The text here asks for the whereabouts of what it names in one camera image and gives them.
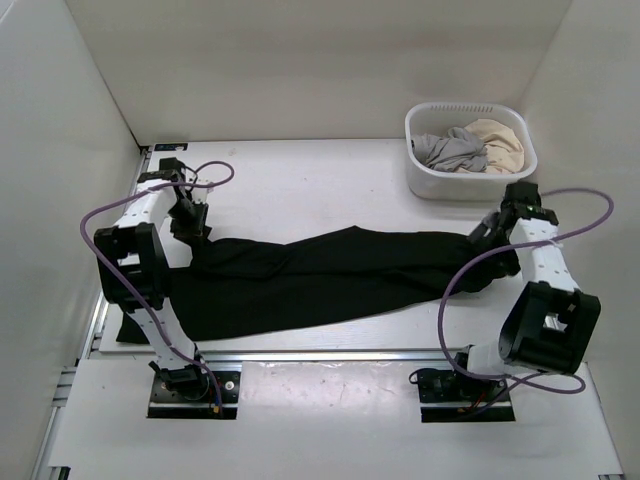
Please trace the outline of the black trousers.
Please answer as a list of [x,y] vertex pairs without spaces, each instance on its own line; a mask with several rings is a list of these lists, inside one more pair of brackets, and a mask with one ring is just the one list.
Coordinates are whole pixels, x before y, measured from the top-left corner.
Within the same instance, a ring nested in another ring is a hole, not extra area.
[[457,233],[357,226],[289,244],[224,238],[172,269],[170,302],[196,342],[324,326],[438,300],[488,249]]

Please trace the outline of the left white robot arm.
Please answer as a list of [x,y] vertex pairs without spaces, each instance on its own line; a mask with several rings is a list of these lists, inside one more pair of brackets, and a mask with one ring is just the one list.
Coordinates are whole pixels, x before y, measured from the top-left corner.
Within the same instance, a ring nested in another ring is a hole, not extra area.
[[94,245],[117,270],[99,264],[105,298],[140,328],[156,353],[150,366],[166,389],[196,401],[213,387],[169,300],[171,271],[159,236],[166,219],[174,238],[190,247],[202,246],[211,233],[205,195],[185,185],[197,179],[190,172],[168,157],[159,161],[158,170],[141,174],[138,191],[145,195],[131,202],[113,226],[97,230]]

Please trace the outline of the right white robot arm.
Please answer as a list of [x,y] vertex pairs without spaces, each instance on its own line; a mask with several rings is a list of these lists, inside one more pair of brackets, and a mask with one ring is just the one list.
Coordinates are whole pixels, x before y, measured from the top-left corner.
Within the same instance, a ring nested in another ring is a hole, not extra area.
[[480,393],[486,380],[518,374],[571,375],[578,370],[601,312],[597,297],[571,276],[556,213],[542,206],[535,183],[506,186],[497,210],[468,236],[480,260],[495,260],[505,276],[521,274],[523,290],[498,338],[470,345],[449,375],[460,399]]

